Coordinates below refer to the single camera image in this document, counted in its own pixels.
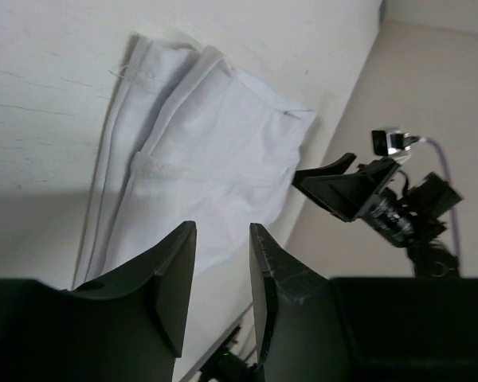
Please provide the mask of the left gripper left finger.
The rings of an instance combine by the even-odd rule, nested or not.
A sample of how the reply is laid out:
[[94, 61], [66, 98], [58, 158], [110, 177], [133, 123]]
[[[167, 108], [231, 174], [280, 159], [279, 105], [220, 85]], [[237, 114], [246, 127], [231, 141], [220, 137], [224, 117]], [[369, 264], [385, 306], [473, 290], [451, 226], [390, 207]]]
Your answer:
[[182, 355], [196, 225], [82, 284], [0, 279], [0, 381], [169, 381]]

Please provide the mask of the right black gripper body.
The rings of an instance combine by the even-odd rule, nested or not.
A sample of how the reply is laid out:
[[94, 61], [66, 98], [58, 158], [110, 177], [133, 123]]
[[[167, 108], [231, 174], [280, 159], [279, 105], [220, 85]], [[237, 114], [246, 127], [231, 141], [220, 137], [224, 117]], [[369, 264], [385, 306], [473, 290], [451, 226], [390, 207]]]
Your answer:
[[391, 158], [359, 164], [351, 175], [357, 182], [355, 217], [392, 245], [412, 245], [419, 239], [417, 217], [402, 204], [389, 183], [401, 166]]

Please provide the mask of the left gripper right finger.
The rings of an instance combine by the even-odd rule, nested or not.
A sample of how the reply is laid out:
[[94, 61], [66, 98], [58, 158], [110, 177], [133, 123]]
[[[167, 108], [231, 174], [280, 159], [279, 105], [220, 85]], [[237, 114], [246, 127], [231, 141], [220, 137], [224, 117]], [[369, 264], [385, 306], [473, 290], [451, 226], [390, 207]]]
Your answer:
[[250, 227], [263, 381], [478, 381], [478, 279], [326, 279]]

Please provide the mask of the white skirt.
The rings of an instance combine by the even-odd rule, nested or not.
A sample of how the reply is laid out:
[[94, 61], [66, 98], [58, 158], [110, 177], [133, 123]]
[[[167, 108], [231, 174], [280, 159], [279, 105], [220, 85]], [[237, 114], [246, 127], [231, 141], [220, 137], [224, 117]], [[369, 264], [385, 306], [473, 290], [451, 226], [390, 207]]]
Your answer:
[[212, 46], [137, 40], [97, 160], [74, 285], [197, 226], [194, 271], [238, 254], [280, 215], [316, 113]]

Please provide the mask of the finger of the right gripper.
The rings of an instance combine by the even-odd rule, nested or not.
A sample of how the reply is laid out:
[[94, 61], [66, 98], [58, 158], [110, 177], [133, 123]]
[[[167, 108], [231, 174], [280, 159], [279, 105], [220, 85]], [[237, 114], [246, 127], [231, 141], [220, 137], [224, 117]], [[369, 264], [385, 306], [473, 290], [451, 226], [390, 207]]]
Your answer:
[[349, 169], [355, 159], [355, 154], [345, 153], [341, 158], [327, 166], [321, 166], [305, 170], [297, 170], [294, 175], [294, 183], [301, 184], [304, 179], [309, 177], [343, 175]]
[[345, 222], [359, 218], [375, 187], [374, 181], [358, 173], [329, 175], [321, 169], [300, 171], [300, 192]]

